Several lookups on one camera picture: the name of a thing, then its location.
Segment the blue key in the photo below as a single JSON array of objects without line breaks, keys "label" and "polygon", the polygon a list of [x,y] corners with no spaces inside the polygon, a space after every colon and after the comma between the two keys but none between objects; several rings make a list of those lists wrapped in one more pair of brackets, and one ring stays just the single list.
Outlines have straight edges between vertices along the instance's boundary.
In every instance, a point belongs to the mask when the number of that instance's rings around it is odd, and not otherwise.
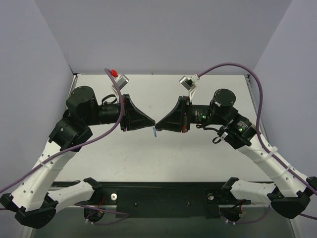
[{"label": "blue key", "polygon": [[154,134],[154,137],[155,137],[155,138],[157,138],[157,130],[155,129],[155,127],[154,127],[154,126],[152,127],[152,129],[153,129],[153,134]]}]

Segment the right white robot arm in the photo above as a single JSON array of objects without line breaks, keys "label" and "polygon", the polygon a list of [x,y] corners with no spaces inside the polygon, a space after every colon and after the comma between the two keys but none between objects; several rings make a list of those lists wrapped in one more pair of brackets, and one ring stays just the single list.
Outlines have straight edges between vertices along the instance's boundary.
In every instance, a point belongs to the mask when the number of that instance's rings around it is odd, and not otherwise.
[{"label": "right white robot arm", "polygon": [[156,123],[157,131],[186,133],[190,126],[217,133],[214,144],[227,142],[247,156],[270,179],[271,183],[248,182],[230,178],[222,187],[221,197],[227,203],[255,202],[269,205],[279,215],[293,219],[310,203],[317,190],[317,178],[298,172],[285,159],[277,159],[276,147],[257,133],[256,126],[234,108],[235,94],[228,89],[215,91],[209,105],[194,105],[180,96],[173,110]]}]

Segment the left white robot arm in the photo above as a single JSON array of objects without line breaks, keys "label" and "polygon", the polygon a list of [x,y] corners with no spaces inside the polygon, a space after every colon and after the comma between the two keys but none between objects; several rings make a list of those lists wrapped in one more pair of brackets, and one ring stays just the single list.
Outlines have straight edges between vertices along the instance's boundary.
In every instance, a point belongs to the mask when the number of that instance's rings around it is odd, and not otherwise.
[{"label": "left white robot arm", "polygon": [[99,105],[93,89],[81,86],[72,91],[66,105],[67,110],[34,166],[37,171],[23,179],[15,191],[0,198],[1,205],[14,212],[21,225],[39,229],[64,208],[76,203],[98,205],[103,201],[106,192],[93,178],[60,190],[49,190],[66,163],[92,137],[91,126],[113,123],[122,131],[132,131],[155,125],[152,118],[132,103],[128,94],[118,103]]}]

